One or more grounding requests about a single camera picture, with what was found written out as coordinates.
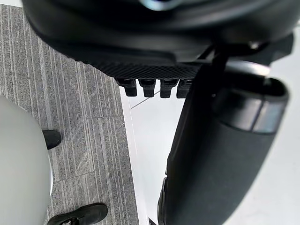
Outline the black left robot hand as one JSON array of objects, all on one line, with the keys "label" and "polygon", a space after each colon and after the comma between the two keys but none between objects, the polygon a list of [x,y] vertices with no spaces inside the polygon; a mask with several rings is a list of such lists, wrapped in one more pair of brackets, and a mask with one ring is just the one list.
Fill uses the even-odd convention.
[{"label": "black left robot hand", "polygon": [[252,186],[289,101],[248,72],[289,55],[297,0],[25,0],[36,34],[129,97],[185,99],[158,201],[161,225],[221,225]]}]

